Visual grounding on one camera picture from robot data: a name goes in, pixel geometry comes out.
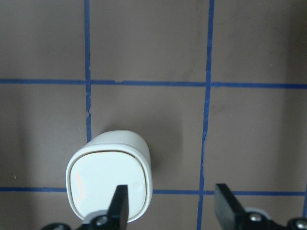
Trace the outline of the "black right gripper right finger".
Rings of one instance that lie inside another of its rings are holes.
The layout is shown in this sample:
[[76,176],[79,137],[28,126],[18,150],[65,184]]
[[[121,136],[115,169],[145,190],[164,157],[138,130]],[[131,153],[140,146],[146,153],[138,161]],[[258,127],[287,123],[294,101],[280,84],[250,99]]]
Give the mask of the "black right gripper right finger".
[[240,230],[246,211],[226,184],[216,184],[214,211],[223,230]]

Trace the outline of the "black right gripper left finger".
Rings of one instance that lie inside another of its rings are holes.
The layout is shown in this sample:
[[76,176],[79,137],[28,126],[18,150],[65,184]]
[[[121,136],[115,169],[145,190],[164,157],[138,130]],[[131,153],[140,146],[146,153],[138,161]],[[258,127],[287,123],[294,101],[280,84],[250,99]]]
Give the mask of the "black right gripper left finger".
[[118,185],[110,203],[107,217],[108,230],[125,230],[129,216],[128,186]]

